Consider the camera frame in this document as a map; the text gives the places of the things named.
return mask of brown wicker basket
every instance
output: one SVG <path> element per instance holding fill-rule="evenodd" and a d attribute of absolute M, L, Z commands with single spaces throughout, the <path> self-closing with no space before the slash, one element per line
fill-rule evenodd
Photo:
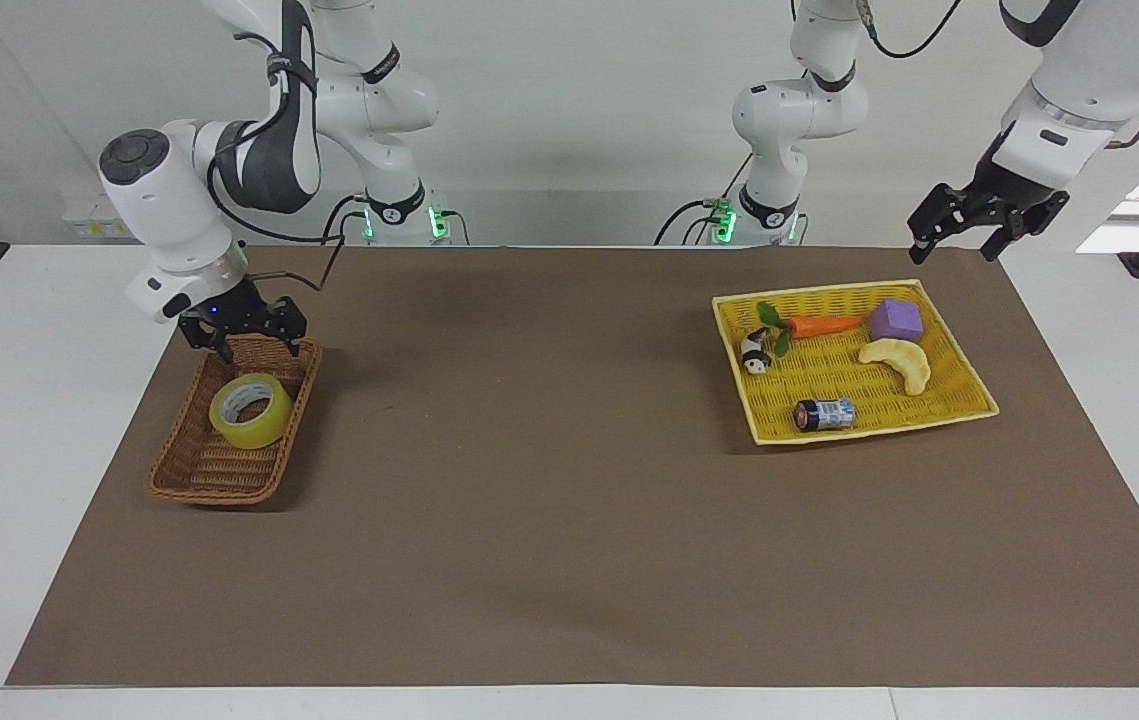
<path fill-rule="evenodd" d="M 233 337 L 229 342 L 235 365 L 222 363 L 212 352 L 200 360 L 179 418 L 151 466 L 149 496 L 188 505 L 253 505 L 280 486 L 323 349 L 304 338 L 294 357 L 278 339 Z M 248 373 L 274 375 L 294 398 L 285 437 L 259 450 L 229 445 L 208 423 L 208 404 L 218 390 Z"/>

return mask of electrical outlet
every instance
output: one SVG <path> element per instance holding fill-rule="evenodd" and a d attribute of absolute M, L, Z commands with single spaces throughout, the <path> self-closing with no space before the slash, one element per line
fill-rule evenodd
<path fill-rule="evenodd" d="M 134 238 L 106 195 L 69 197 L 62 221 L 81 240 L 133 240 Z"/>

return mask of white wall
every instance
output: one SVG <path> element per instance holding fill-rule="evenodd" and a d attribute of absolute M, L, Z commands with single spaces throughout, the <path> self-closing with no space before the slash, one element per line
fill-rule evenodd
<path fill-rule="evenodd" d="M 884 5 L 880 35 L 912 46 L 948 5 Z M 412 142 L 477 242 L 650 242 L 678 202 L 720 193 L 746 154 L 729 120 L 739 88 L 798 74 L 780 0 L 385 0 L 380 10 L 405 63 L 444 91 L 440 124 Z M 935 182 L 967 181 L 1036 62 L 994 0 L 961 5 L 911 60 L 863 42 L 870 117 L 806 146 L 811 242 L 906 245 L 907 215 Z M 95 190 L 93 158 L 125 129 L 252 118 L 263 105 L 262 52 L 232 42 L 198 0 L 0 0 L 0 238 L 69 242 L 62 194 Z M 328 142 L 325 177 L 321 199 L 271 222 L 316 231 L 328 197 L 360 186 Z M 1137 182 L 1139 147 L 1109 152 L 1040 242 L 1074 249 Z"/>

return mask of toy panda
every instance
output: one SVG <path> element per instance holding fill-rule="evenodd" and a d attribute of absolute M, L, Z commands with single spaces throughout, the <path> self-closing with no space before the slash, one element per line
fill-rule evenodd
<path fill-rule="evenodd" d="M 769 342 L 769 328 L 760 328 L 743 338 L 739 346 L 741 347 L 741 366 L 747 369 L 747 374 L 764 375 L 769 373 L 769 366 L 775 363 L 773 358 L 769 355 L 769 352 L 765 352 L 767 342 Z"/>

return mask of table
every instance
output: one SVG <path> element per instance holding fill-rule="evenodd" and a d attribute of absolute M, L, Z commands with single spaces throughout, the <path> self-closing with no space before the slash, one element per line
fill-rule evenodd
<path fill-rule="evenodd" d="M 172 332 L 170 327 L 139 324 L 136 311 L 120 293 L 144 259 L 145 251 L 138 247 L 31 246 L 16 247 L 1 264 L 0 684 Z M 1134 402 L 1139 404 L 1139 283 L 1129 281 L 1108 256 L 1015 249 L 1005 256 L 1003 264 L 1139 500 L 1139 423 L 1133 422 Z M 30 328 L 43 330 L 30 332 Z M 76 347 L 80 362 L 75 383 L 71 382 L 72 369 L 65 361 L 71 345 Z M 57 422 L 31 427 L 25 418 L 33 415 Z M 30 707 L 30 712 L 38 712 L 42 703 L 51 707 L 54 703 L 66 702 L 67 707 L 82 707 L 88 714 L 98 707 L 95 703 L 112 702 L 112 693 L 148 692 L 57 693 L 62 692 L 0 692 L 0 712 L 6 707 Z M 263 707 L 319 707 L 313 702 L 351 707 L 351 702 L 359 702 L 362 707 L 368 703 L 371 713 L 384 715 L 390 712 L 387 707 L 405 715 L 417 715 L 428 707 L 492 714 L 572 707 L 574 701 L 581 701 L 584 707 L 597 707 L 600 702 L 616 703 L 609 707 L 620 714 L 624 711 L 633 714 L 640 707 L 646 714 L 657 715 L 664 703 L 705 710 L 735 703 L 738 715 L 808 707 L 805 715 L 872 717 L 885 707 L 892 712 L 898 705 L 899 717 L 931 717 L 929 712 L 936 707 L 965 707 L 970 701 L 985 706 L 993 697 L 984 692 L 884 688 L 156 693 L 145 696 L 149 698 L 147 703 L 172 702 L 175 705 L 167 707 L 183 707 L 185 703 L 231 702 L 232 707 L 239 705 L 245 711 L 259 712 Z M 573 699 L 547 702 L 556 696 Z M 138 697 L 133 696 L 130 703 Z M 1005 703 L 1017 707 L 1017 703 L 1031 698 L 1035 703 L 1066 703 L 1056 707 L 1060 711 L 1075 707 L 1082 715 L 1090 715 L 1091 711 L 1085 709 L 1093 702 L 1112 710 L 1124 707 L 1125 703 L 1139 707 L 1139 692 L 1003 692 L 995 697 L 998 707 Z M 142 707 L 145 703 L 138 701 L 136 705 Z"/>

